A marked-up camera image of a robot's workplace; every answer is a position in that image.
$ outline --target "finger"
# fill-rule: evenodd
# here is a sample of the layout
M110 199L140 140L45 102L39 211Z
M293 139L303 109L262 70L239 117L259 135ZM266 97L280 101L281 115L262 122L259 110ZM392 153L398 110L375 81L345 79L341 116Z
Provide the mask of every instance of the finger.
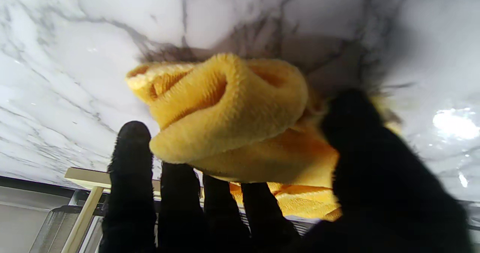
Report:
M218 249L252 252L250 231L242 222L228 182L204 174L204 212Z
M200 207L200 183L187 164L162 163L158 214L159 249L178 250L209 245L208 225Z
M278 251L300 239L266 183L242 184L241 189L252 240L260 251Z
M156 214L152 188L150 133L137 121L123 125L108 166L111 192L102 222L99 251L151 252Z

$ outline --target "cloth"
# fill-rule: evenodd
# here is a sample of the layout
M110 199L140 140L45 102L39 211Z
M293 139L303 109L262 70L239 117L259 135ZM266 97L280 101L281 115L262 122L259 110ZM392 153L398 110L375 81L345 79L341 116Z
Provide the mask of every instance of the cloth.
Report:
M341 215L332 193L338 153L318 130L324 98L293 65L218 54L140 65L126 82L159 124L150 142L158 158L225 181L270 182L285 216ZM241 203L240 187L231 189Z

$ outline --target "white marble surface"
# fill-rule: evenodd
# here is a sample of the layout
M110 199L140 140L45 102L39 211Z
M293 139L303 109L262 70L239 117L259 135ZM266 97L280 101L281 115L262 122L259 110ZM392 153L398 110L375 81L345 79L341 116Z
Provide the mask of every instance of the white marble surface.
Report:
M69 166L105 170L123 123L158 131L128 70L232 51L283 58L318 89L386 94L446 188L480 200L478 12L480 0L0 0L0 175L72 186Z

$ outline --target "yellow microfiber cloth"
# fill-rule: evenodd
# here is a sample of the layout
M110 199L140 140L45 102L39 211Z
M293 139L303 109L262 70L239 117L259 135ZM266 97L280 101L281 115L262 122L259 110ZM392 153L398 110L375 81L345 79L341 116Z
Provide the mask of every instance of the yellow microfiber cloth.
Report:
M324 99L293 65L218 54L140 65L126 81L160 126L150 142L158 158L225 181L269 182L285 216L341 215L331 190L338 153L318 131Z

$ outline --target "wall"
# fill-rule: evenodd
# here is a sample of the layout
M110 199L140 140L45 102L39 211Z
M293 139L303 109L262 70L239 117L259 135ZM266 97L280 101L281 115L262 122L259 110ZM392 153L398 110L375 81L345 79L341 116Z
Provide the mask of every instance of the wall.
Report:
M69 198L0 186L0 253L27 253L49 210Z

